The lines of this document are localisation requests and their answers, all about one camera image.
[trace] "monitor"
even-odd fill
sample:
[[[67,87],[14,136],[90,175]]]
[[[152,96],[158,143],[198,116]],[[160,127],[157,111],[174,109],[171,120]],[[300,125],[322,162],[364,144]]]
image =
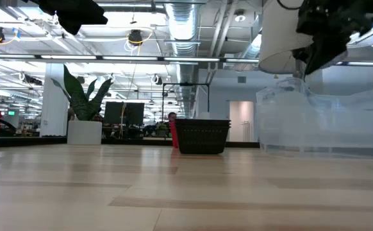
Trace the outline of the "monitor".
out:
[[[144,122],[144,103],[126,103],[123,124],[141,125]],[[104,122],[121,124],[123,102],[107,102],[105,104]]]

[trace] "ceiling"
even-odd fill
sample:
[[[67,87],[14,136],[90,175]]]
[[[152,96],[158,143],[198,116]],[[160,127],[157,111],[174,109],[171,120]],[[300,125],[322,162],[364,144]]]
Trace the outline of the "ceiling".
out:
[[[98,3],[129,3],[123,1],[97,1]],[[197,56],[206,57],[209,55],[211,42],[215,33],[215,25],[219,17],[219,10],[222,1],[209,0],[206,4],[200,4],[198,36],[199,48]],[[236,55],[244,51],[253,38],[252,27],[255,18],[261,13],[262,0],[239,1],[236,9],[243,9],[245,20],[242,22],[231,21],[227,40],[220,50],[220,55]],[[167,16],[164,13],[140,13],[140,12],[114,12],[107,11],[104,16],[108,18],[107,25],[84,25],[76,36],[68,34],[58,24],[56,17],[43,13],[33,4],[24,4],[19,1],[18,11],[8,7],[0,6],[0,27],[3,27],[5,41],[10,42],[0,45],[0,53],[4,54],[40,54],[40,55],[125,55],[125,56],[173,56],[171,34],[168,27]],[[127,36],[131,30],[142,31],[143,39],[146,41],[139,49],[129,50]],[[364,46],[371,46],[373,41],[365,41]],[[373,53],[354,52],[350,58],[353,60],[373,60]],[[114,78],[114,84],[107,97],[107,101],[139,100],[148,104],[145,113],[150,119],[158,119],[153,116],[160,111],[160,100],[162,86],[155,85],[151,81],[152,76],[159,76],[164,83],[177,83],[177,64],[100,64],[91,62],[67,62],[65,64],[69,71],[75,76],[85,78],[83,87],[93,80],[103,81],[107,78]],[[259,71],[237,73],[230,70],[220,70],[214,76],[214,85],[221,87],[252,87],[268,86],[274,84],[268,74]],[[22,74],[28,74],[41,80],[44,83],[46,64],[43,62],[14,62],[0,60],[0,87],[31,87],[23,82]],[[208,75],[206,69],[199,71],[199,81],[205,82]],[[235,81],[237,76],[246,76],[247,83],[239,85]],[[174,87],[169,92],[165,112],[175,111],[183,113],[179,103],[181,89]],[[40,114],[42,104],[42,87],[35,90],[17,89],[0,90],[0,109],[8,107],[19,107],[25,111],[26,117],[35,117]]]

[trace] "wooden floor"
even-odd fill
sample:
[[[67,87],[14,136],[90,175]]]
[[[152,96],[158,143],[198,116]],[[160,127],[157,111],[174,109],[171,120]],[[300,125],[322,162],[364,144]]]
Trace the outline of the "wooden floor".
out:
[[[0,230],[373,231],[373,160],[3,148]]]

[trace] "red object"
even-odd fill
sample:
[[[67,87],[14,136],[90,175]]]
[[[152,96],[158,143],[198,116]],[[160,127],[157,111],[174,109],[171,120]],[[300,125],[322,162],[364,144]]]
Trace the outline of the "red object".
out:
[[[178,137],[176,135],[176,126],[175,122],[169,123],[169,128],[171,129],[171,135],[172,135],[172,146],[174,148],[178,148]]]

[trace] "snake plant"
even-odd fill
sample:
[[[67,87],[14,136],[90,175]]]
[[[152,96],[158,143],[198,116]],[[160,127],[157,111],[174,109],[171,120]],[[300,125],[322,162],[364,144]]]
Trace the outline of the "snake plant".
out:
[[[64,65],[64,86],[52,79],[54,85],[61,88],[63,93],[70,102],[70,106],[76,113],[77,118],[80,121],[90,121],[101,107],[104,96],[107,94],[110,86],[112,85],[112,79],[106,80],[101,87],[98,89],[97,94],[93,99],[90,100],[90,95],[95,89],[94,80],[88,87],[87,93],[84,93],[84,89],[72,74],[70,74],[68,68]]]

